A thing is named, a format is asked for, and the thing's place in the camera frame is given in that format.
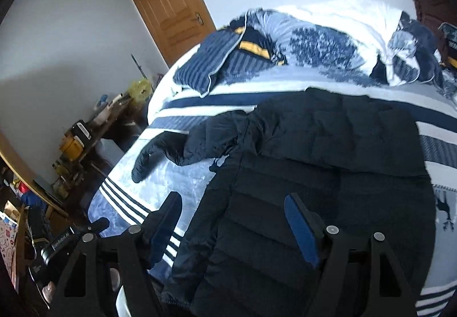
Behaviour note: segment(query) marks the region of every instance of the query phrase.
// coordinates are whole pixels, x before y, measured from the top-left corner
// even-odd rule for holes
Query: black puffer jacket
[[[211,117],[189,135],[157,136],[133,180],[163,153],[178,165],[229,153],[184,235],[164,301],[199,317],[301,315],[312,277],[284,216],[291,192],[346,233],[383,232],[419,295],[433,253],[435,200],[405,111],[318,89],[273,97],[250,114]]]

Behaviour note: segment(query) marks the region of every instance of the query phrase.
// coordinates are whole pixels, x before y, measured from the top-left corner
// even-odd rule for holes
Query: striped bed sheet
[[[214,176],[209,171],[213,160],[191,166],[175,166],[166,158],[139,184],[131,171],[141,149],[161,132],[187,133],[207,117],[242,109],[250,112],[261,101],[283,92],[319,87],[328,91],[369,95],[408,110],[416,120],[424,161],[436,196],[436,242],[431,267],[416,308],[418,316],[438,316],[457,288],[457,110],[433,86],[409,84],[400,87],[361,87],[336,83],[318,69],[274,67],[246,83],[219,85],[205,98],[197,92],[179,92],[149,115],[150,125],[120,160],[95,194],[89,209],[94,221],[107,217],[111,224],[103,234],[122,233],[141,223],[148,212],[156,210],[170,191],[183,197],[183,213],[175,228],[164,258],[151,271],[159,280],[168,276],[190,220],[206,185]]]

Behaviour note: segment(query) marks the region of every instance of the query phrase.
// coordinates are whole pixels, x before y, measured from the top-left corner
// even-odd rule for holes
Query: door
[[[215,30],[203,0],[133,1],[168,66]]]

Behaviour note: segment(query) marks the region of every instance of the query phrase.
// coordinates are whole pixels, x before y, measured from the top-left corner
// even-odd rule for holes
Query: screw
[[[90,242],[94,239],[94,235],[92,233],[86,233],[83,236],[83,242]]]
[[[336,226],[328,226],[327,227],[327,232],[330,233],[331,235],[337,234],[340,230]]]
[[[382,242],[386,239],[385,235],[383,235],[381,232],[376,232],[374,235],[373,235],[374,239],[376,241],[379,241],[379,242]]]
[[[133,226],[129,227],[129,234],[131,234],[131,235],[134,235],[140,231],[141,231],[141,226],[139,226],[138,224],[134,224]]]

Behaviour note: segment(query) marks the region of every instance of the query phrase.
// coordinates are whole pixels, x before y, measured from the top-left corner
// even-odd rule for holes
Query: deer print
[[[447,219],[444,222],[443,230],[447,230],[447,227],[450,226],[451,227],[451,231],[454,231],[454,223],[451,220],[451,208],[449,207],[449,205],[447,203],[446,191],[443,192],[443,195],[444,195],[444,201],[440,200],[440,197],[439,197],[440,194],[439,193],[438,193],[438,195],[435,195],[436,208],[439,211],[446,212],[446,214],[447,214]]]

